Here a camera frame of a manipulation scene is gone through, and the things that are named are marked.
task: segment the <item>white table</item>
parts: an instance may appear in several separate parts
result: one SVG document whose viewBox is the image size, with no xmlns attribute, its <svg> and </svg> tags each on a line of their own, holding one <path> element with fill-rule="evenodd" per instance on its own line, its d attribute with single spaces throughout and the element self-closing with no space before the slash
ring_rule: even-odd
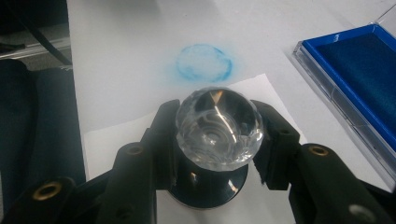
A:
<svg viewBox="0 0 396 224">
<path fill-rule="evenodd" d="M 204 86 L 228 86 L 265 74 L 308 142 L 334 149 L 358 178 L 387 189 L 336 117 L 305 83 L 290 57 L 299 40 L 366 25 L 395 3 L 69 0 L 83 141 L 87 134 L 127 122 L 144 130 L 146 123 L 139 119 L 149 118 L 167 100 L 183 99 Z M 229 79 L 190 82 L 177 75 L 177 55 L 188 46 L 203 43 L 221 49 L 232 60 Z M 131 141 L 138 140 L 141 133 L 131 132 Z M 97 165 L 87 169 L 101 168 Z M 188 223 L 225 223 L 235 212 L 240 218 L 234 223 L 263 219 L 268 223 L 292 222 L 287 192 L 272 192 L 251 181 L 238 197 L 239 201 L 201 212 L 180 206 L 167 193 L 159 192 L 159 223 L 186 223 L 186 218 Z M 236 203 L 241 202 L 246 203 L 246 211 L 235 210 L 240 209 Z"/>
</svg>

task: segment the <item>glass sphere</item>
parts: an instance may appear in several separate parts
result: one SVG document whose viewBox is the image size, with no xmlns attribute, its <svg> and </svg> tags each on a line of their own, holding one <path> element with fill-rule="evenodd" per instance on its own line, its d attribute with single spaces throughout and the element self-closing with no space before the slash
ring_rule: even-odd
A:
<svg viewBox="0 0 396 224">
<path fill-rule="evenodd" d="M 176 117 L 177 142 L 188 159 L 211 171 L 232 171 L 258 152 L 264 131 L 256 106 L 227 88 L 195 91 Z"/>
</svg>

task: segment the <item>dark fabric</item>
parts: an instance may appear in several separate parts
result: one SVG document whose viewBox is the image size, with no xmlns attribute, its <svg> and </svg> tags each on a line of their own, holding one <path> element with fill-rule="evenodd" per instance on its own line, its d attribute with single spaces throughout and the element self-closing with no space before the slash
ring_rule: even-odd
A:
<svg viewBox="0 0 396 224">
<path fill-rule="evenodd" d="M 29 185 L 85 182 L 72 70 L 29 72 L 0 61 L 0 167 L 5 211 Z"/>
</svg>

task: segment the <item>black metal base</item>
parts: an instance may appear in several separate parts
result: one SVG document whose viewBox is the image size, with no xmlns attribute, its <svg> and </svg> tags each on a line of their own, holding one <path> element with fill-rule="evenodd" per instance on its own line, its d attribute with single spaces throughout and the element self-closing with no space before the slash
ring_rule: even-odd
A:
<svg viewBox="0 0 396 224">
<path fill-rule="evenodd" d="M 215 172 L 195 165 L 182 155 L 177 166 L 177 183 L 169 192 L 188 207 L 215 208 L 235 197 L 247 176 L 248 165 L 234 171 Z"/>
</svg>

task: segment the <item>blue circle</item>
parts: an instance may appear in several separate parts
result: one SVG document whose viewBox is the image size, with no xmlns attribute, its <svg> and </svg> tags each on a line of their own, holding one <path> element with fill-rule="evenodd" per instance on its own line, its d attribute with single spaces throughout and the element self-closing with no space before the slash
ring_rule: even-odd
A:
<svg viewBox="0 0 396 224">
<path fill-rule="evenodd" d="M 232 70 L 233 62 L 210 45 L 192 45 L 177 56 L 177 71 L 189 81 L 220 82 L 226 80 Z"/>
</svg>

